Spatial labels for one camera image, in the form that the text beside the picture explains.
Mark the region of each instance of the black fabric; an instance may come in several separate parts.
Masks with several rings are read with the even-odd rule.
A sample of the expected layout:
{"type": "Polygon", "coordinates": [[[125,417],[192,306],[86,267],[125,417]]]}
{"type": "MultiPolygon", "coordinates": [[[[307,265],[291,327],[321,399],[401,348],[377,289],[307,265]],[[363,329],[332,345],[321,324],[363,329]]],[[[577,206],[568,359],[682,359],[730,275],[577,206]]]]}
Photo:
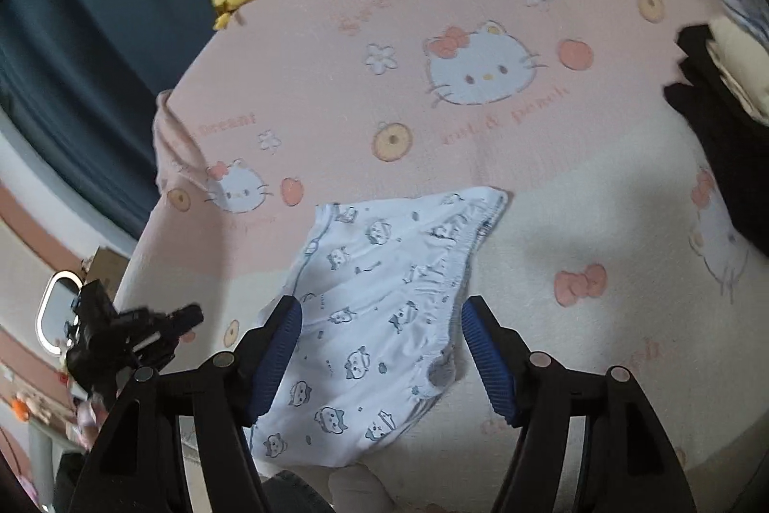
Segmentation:
{"type": "Polygon", "coordinates": [[[702,144],[734,228],[769,255],[769,127],[753,120],[720,78],[706,49],[707,25],[684,28],[679,64],[691,85],[664,88],[702,144]]]}
{"type": "Polygon", "coordinates": [[[78,485],[80,473],[86,466],[86,459],[87,456],[79,452],[65,452],[62,455],[53,485],[52,504],[56,513],[68,513],[74,488],[78,485]]]}
{"type": "MultiPolygon", "coordinates": [[[[56,513],[68,513],[72,506],[74,488],[87,455],[67,452],[62,455],[53,489],[53,508],[56,513]]],[[[334,513],[330,504],[310,485],[293,472],[283,470],[261,484],[264,496],[273,513],[334,513]]]]}
{"type": "Polygon", "coordinates": [[[751,481],[740,493],[728,513],[766,513],[769,511],[769,452],[764,454],[751,481]]]}
{"type": "Polygon", "coordinates": [[[210,0],[3,0],[0,97],[83,198],[138,237],[158,199],[151,121],[211,37],[210,0]]]}

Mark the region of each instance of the clamp jaw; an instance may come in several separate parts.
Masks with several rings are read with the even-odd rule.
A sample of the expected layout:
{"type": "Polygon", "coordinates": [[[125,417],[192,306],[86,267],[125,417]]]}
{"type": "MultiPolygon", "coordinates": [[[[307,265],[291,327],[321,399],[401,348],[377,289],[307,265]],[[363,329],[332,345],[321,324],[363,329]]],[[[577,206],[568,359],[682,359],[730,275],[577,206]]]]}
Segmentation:
{"type": "Polygon", "coordinates": [[[673,446],[630,371],[588,374],[531,352],[480,296],[464,304],[462,330],[495,412],[523,429],[492,513],[552,512],[576,416],[587,419],[574,513],[696,513],[673,446]]]}
{"type": "Polygon", "coordinates": [[[108,411],[121,373],[142,366],[162,370],[173,360],[179,338],[203,321],[194,303],[168,315],[146,307],[118,313],[97,280],[83,286],[72,311],[74,324],[64,327],[67,371],[89,396],[99,394],[108,411]]]}
{"type": "Polygon", "coordinates": [[[196,370],[140,367],[122,390],[78,480],[72,513],[192,513],[178,417],[195,417],[214,513],[268,513],[243,432],[268,411],[301,331],[284,296],[264,327],[196,370]]]}

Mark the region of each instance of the pink blanket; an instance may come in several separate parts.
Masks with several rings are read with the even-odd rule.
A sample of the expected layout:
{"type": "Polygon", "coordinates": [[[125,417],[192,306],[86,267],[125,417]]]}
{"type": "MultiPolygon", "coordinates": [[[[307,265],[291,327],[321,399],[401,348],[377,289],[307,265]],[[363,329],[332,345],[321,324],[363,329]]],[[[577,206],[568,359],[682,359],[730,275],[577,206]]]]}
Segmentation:
{"type": "MultiPolygon", "coordinates": [[[[173,363],[191,367],[278,293],[315,205],[509,190],[470,289],[568,367],[625,363],[696,478],[769,407],[754,385],[769,358],[756,332],[769,323],[765,262],[728,238],[714,185],[712,202],[693,202],[707,162],[660,90],[677,79],[678,29],[717,7],[256,0],[159,97],[163,197],[120,305],[200,301],[206,321],[173,363]]],[[[487,510],[514,437],[469,364],[369,463],[399,495],[487,510]]],[[[741,486],[743,459],[728,485],[695,481],[702,510],[741,486]]]]}

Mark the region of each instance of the white fabric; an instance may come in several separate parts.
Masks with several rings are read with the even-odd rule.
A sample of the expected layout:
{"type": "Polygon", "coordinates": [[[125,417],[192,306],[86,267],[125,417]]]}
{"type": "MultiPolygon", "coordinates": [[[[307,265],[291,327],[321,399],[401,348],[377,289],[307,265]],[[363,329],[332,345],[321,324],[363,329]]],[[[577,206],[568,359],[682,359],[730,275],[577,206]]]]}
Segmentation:
{"type": "Polygon", "coordinates": [[[471,188],[318,207],[284,290],[302,304],[301,336],[249,434],[255,458],[341,467],[432,407],[455,378],[468,259],[507,199],[471,188]]]}

